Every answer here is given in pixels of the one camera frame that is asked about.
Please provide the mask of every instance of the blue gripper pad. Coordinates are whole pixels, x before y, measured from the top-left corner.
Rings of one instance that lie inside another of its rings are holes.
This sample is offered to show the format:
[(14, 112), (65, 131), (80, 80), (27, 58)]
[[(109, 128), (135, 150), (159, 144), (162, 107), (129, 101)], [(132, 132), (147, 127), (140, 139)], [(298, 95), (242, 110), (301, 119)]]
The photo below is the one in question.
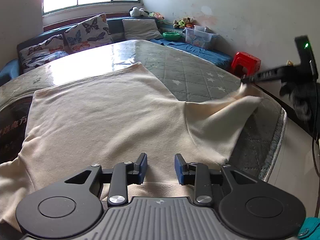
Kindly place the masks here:
[(138, 174), (138, 185), (143, 183), (144, 177), (147, 173), (147, 167), (148, 167), (148, 159), (147, 159), (147, 155), (145, 155), (140, 164), (140, 169)]
[(174, 156), (174, 169), (176, 170), (179, 184), (183, 185), (184, 179), (182, 174), (182, 164), (180, 163), (177, 155)]

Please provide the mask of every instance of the window sill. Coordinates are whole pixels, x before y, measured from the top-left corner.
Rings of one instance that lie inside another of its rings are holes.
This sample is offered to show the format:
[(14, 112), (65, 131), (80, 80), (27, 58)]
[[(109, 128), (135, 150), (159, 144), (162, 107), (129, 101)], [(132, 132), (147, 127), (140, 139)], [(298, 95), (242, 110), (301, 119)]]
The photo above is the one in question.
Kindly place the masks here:
[(138, 8), (141, 8), (142, 5), (142, 3), (105, 3), (86, 5), (44, 15), (42, 16), (42, 23), (43, 26), (47, 26), (69, 19), (84, 17), (87, 15), (97, 15), (100, 13), (129, 12), (129, 10), (132, 7), (136, 6)]

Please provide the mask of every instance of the black cable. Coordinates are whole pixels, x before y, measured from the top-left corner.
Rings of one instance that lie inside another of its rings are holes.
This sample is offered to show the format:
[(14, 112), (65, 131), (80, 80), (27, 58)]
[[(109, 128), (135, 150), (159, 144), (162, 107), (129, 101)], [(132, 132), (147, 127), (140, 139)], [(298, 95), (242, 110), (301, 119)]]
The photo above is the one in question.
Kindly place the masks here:
[(315, 166), (316, 169), (316, 174), (320, 178), (320, 173), (316, 164), (316, 156), (315, 156), (315, 146), (314, 146), (314, 141), (315, 141), (315, 135), (316, 135), (316, 124), (317, 124), (317, 117), (318, 117), (318, 87), (317, 87), (317, 82), (315, 81), (315, 89), (316, 89), (316, 113), (315, 113), (315, 121), (313, 124), (313, 133), (312, 133), (312, 158), (313, 158), (313, 165)]

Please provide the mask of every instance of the butterfly pillow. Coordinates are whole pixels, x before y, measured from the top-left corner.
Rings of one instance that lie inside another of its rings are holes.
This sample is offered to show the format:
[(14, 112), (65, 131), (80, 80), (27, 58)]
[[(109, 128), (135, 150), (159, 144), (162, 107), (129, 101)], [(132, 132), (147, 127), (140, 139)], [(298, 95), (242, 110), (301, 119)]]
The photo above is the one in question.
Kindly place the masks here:
[(19, 57), (23, 72), (28, 72), (57, 58), (69, 55), (64, 49), (63, 37), (62, 34), (59, 34), (37, 45), (20, 50)]
[(106, 14), (92, 17), (64, 33), (72, 52), (79, 52), (113, 43)]

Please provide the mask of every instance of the blue sheet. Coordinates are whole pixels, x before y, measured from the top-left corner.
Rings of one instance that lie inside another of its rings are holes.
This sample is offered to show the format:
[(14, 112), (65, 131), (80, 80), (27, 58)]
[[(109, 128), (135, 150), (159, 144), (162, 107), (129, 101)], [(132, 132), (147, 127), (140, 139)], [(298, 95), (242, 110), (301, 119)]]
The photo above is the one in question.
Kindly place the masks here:
[(168, 41), (166, 39), (161, 39), (161, 40), (156, 40), (152, 39), (151, 42), (157, 43), (160, 45), (172, 47), (175, 49), (180, 49), (185, 52), (188, 52), (190, 54), (193, 54), (199, 58), (208, 60), (215, 64), (217, 67), (222, 68), (226, 71), (229, 70), (230, 64), (232, 61), (232, 57), (229, 56), (228, 54), (225, 54), (221, 51), (218, 50), (205, 50), (196, 46), (193, 46), (191, 44), (187, 44), (184, 42), (178, 42), (178, 41)]

